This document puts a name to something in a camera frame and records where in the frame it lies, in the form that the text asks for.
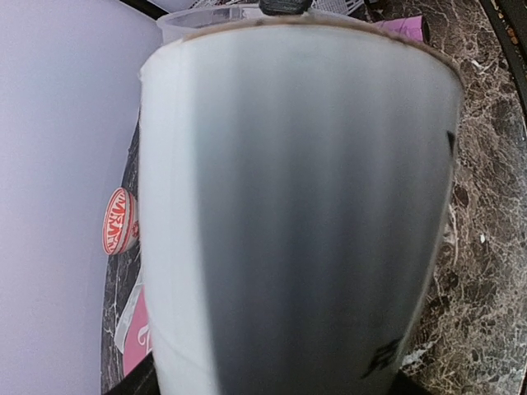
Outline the clear plastic tube lid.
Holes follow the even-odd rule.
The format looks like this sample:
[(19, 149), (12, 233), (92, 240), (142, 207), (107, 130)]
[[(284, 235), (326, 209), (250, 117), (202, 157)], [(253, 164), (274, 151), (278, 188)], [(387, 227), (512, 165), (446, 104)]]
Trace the clear plastic tube lid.
[(263, 14), (257, 4), (234, 4), (169, 13), (156, 24), (161, 29), (162, 43), (168, 44), (209, 26), (262, 18), (270, 16)]

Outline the white shuttlecock tube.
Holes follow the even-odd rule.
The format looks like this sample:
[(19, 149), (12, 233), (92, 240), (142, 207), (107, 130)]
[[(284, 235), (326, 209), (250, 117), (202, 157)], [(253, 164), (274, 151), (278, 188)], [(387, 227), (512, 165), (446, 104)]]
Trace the white shuttlecock tube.
[(386, 394), (445, 227), (455, 66), (307, 15), (196, 30), (140, 79), (161, 393)]

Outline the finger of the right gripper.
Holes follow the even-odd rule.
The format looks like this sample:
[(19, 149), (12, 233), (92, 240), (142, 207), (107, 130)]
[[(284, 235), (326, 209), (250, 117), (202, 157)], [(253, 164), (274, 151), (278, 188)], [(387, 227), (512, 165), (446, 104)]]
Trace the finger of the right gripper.
[(302, 15), (311, 8), (311, 0), (259, 0), (259, 9), (266, 16)]

